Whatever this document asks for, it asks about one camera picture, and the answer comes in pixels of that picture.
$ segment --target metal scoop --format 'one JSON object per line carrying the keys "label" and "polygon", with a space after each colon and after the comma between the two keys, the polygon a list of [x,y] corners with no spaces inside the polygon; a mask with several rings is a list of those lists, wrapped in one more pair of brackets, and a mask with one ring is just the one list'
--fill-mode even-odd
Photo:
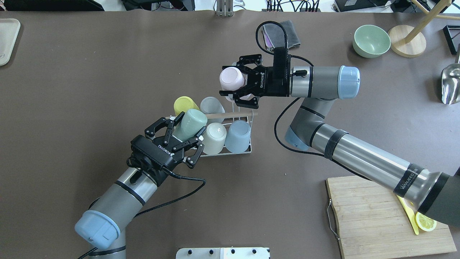
{"label": "metal scoop", "polygon": [[444,104],[454,104],[460,101],[460,44],[455,63],[446,66],[442,72],[442,101]]}

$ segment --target frosted clear cup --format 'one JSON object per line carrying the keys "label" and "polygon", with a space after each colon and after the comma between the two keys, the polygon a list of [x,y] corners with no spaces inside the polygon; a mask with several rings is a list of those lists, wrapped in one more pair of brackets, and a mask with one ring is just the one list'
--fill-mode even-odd
{"label": "frosted clear cup", "polygon": [[203,152],[216,155],[222,151],[227,137],[227,129],[220,123],[211,123],[203,134]]}
{"label": "frosted clear cup", "polygon": [[176,113],[176,116],[181,112],[188,111],[189,109],[199,110],[200,108],[198,108],[196,103],[188,96],[181,96],[174,102],[174,113]]}
{"label": "frosted clear cup", "polygon": [[203,126],[206,126],[206,123],[207,118],[204,113],[196,109],[189,109],[172,134],[181,141],[186,141],[201,130]]}
{"label": "frosted clear cup", "polygon": [[[219,76],[220,86],[224,91],[235,91],[240,89],[246,84],[246,79],[243,76],[243,73],[236,67],[227,67],[226,69],[222,70]],[[231,102],[235,102],[231,100],[228,96],[226,96],[227,100]],[[248,94],[246,96],[241,97],[242,100],[249,100],[251,99],[251,95]]]}
{"label": "frosted clear cup", "polygon": [[[209,96],[204,98],[200,104],[200,111],[204,114],[211,114],[211,113],[225,113],[225,109],[219,100],[215,97]],[[217,118],[217,119],[208,119],[207,122],[211,123],[222,123],[224,118]]]}
{"label": "frosted clear cup", "polygon": [[229,128],[225,147],[232,153],[242,153],[249,147],[251,126],[243,120],[234,121]]}

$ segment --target wooden stick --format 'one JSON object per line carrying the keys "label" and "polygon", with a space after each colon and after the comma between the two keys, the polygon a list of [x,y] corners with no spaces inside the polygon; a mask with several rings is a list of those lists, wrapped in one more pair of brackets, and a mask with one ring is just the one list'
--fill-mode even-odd
{"label": "wooden stick", "polygon": [[257,116],[259,113],[257,112],[226,112],[226,113],[210,113],[205,114],[208,119],[218,119],[218,118],[239,118],[239,117],[251,117]]}
{"label": "wooden stick", "polygon": [[[422,12],[425,14],[428,14],[430,11],[428,11],[423,5],[421,5],[417,0],[411,0]],[[436,18],[440,19],[447,19],[447,20],[460,20],[460,17],[457,16],[449,16],[449,15],[436,15]]]}
{"label": "wooden stick", "polygon": [[419,34],[423,28],[432,20],[434,19],[444,7],[449,6],[451,4],[451,0],[441,0],[437,3],[434,8],[423,18],[417,27],[415,27],[409,34],[404,38],[405,42],[411,42]]}

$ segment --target white cup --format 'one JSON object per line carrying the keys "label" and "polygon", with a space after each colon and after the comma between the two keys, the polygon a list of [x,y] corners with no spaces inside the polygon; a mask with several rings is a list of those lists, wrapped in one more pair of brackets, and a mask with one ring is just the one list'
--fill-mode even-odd
{"label": "white cup", "polygon": [[[243,73],[236,67],[227,67],[226,69],[222,70],[219,76],[220,86],[224,91],[235,91],[240,89],[246,84],[246,79],[243,76]],[[231,102],[235,102],[226,96],[227,100]],[[241,97],[242,100],[249,100],[251,99],[251,95],[248,94],[246,96]]]}
{"label": "white cup", "polygon": [[[203,99],[200,104],[200,110],[204,114],[211,114],[211,113],[225,113],[225,109],[219,100],[215,97],[209,96]],[[207,123],[222,123],[224,118],[216,118],[216,119],[208,119]]]}
{"label": "white cup", "polygon": [[227,130],[220,123],[211,123],[203,134],[203,152],[216,155],[222,151],[227,137]]}

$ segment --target yellow knife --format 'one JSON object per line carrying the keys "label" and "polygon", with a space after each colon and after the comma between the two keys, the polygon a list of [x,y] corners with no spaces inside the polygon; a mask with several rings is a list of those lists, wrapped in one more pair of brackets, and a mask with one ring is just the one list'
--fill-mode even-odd
{"label": "yellow knife", "polygon": [[396,195],[396,197],[398,197],[399,201],[401,202],[401,204],[402,204],[402,206],[404,208],[404,211],[406,212],[407,217],[409,218],[410,224],[412,225],[412,228],[414,229],[414,233],[416,235],[418,235],[419,234],[419,227],[417,226],[417,223],[415,223],[414,211],[412,210],[412,208],[407,206],[406,201],[403,198],[399,197],[398,195]]}

